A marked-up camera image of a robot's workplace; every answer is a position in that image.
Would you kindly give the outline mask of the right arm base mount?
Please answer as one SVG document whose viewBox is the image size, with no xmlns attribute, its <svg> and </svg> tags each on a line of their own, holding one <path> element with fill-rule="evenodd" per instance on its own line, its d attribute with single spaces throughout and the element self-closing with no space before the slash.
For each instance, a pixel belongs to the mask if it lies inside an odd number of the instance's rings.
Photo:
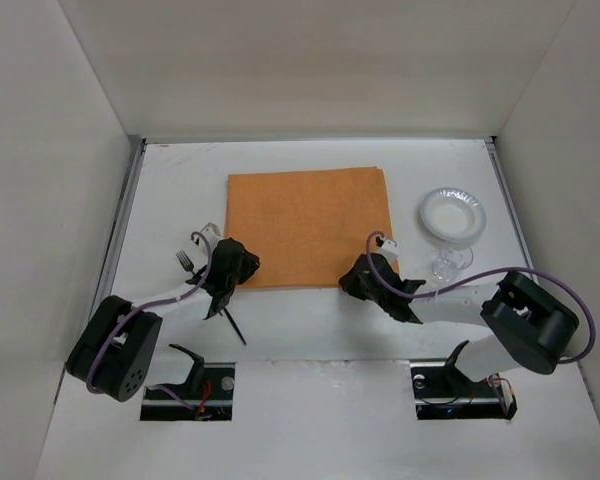
<svg viewBox="0 0 600 480">
<path fill-rule="evenodd" d="M 460 343 L 447 359 L 410 363 L 418 420 L 505 420 L 518 411 L 511 383 L 499 374 L 474 382 L 455 366 L 469 341 Z"/>
</svg>

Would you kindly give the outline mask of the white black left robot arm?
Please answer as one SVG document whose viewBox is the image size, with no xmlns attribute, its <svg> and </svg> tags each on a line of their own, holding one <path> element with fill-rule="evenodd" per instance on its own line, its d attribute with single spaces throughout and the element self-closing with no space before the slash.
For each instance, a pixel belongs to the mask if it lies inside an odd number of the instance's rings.
<svg viewBox="0 0 600 480">
<path fill-rule="evenodd" d="M 197 327 L 227 315 L 236 288 L 260 268 L 259 257 L 233 238 L 210 240 L 201 232 L 192 236 L 205 264 L 197 268 L 186 252 L 177 252 L 177 261 L 190 275 L 184 284 L 140 301 L 110 295 L 100 302 L 65 362 L 66 372 L 89 392 L 129 400 L 147 381 L 163 322 Z"/>
</svg>

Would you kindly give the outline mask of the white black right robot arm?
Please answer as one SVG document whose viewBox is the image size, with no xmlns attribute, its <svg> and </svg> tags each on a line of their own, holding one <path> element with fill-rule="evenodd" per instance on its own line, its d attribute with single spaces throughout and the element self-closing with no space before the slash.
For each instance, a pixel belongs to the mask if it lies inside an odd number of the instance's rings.
<svg viewBox="0 0 600 480">
<path fill-rule="evenodd" d="M 400 323 L 453 323 L 481 326 L 490 334 L 463 340 L 445 369 L 460 380 L 477 383 L 516 368 L 550 375 L 578 329 L 578 316 L 514 268 L 494 284 L 457 283 L 442 294 L 421 293 L 423 280 L 403 280 L 378 253 L 362 254 L 339 279 L 349 296 L 372 301 Z"/>
</svg>

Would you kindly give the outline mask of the white paper bowl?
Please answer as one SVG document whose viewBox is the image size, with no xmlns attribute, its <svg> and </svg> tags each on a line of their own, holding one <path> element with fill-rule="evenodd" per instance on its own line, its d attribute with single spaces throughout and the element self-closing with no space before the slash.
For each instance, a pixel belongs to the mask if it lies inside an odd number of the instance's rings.
<svg viewBox="0 0 600 480">
<path fill-rule="evenodd" d="M 431 234 L 456 244 L 477 240 L 487 223 L 482 203 L 474 195 L 452 187 L 427 193 L 420 203 L 419 214 Z"/>
</svg>

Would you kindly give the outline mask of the orange cloth placemat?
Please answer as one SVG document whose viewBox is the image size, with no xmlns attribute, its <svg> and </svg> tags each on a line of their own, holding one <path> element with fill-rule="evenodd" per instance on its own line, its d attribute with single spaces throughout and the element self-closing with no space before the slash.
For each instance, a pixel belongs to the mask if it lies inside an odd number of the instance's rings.
<svg viewBox="0 0 600 480">
<path fill-rule="evenodd" d="M 378 167 L 228 178 L 225 233 L 260 259 L 250 289 L 334 287 L 376 230 L 392 231 Z"/>
</svg>

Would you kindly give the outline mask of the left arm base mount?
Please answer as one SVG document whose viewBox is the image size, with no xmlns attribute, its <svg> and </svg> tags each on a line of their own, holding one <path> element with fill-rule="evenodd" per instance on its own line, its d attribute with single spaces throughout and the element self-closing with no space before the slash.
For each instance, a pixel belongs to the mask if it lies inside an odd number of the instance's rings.
<svg viewBox="0 0 600 480">
<path fill-rule="evenodd" d="M 143 422 L 227 422 L 233 416 L 236 365 L 207 362 L 178 344 L 154 360 L 140 407 Z"/>
</svg>

